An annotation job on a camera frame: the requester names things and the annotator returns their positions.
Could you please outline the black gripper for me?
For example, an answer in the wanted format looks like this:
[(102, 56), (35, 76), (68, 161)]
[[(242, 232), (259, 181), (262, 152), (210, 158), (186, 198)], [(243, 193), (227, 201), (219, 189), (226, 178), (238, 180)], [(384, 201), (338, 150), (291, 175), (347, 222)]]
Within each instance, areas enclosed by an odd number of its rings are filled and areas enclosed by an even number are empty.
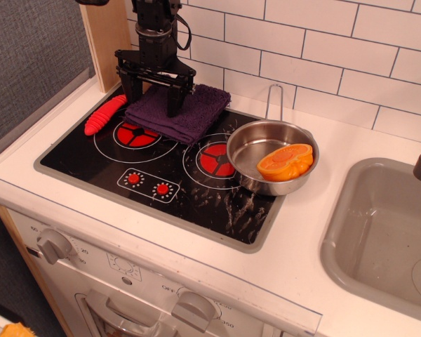
[(174, 33), (146, 31), (139, 35), (139, 49), (117, 50), (116, 70), (128, 103), (142, 97), (142, 83), (169, 86), (167, 116), (174, 117), (188, 93), (194, 90), (196, 71), (177, 56), (178, 44)]

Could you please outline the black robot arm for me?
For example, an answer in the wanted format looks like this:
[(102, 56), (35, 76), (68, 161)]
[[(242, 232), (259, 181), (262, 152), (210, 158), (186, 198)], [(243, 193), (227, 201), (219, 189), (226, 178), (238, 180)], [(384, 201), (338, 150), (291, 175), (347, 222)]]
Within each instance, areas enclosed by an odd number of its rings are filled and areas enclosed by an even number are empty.
[(117, 50), (116, 66), (123, 92), (129, 103), (142, 97), (142, 84), (159, 84), (167, 88), (167, 115), (174, 117), (186, 96), (194, 90), (196, 71), (178, 58), (178, 50), (187, 50), (192, 40), (188, 36), (186, 46), (178, 42), (178, 23), (187, 23), (178, 11), (179, 1), (133, 1), (137, 14), (135, 31), (139, 49)]

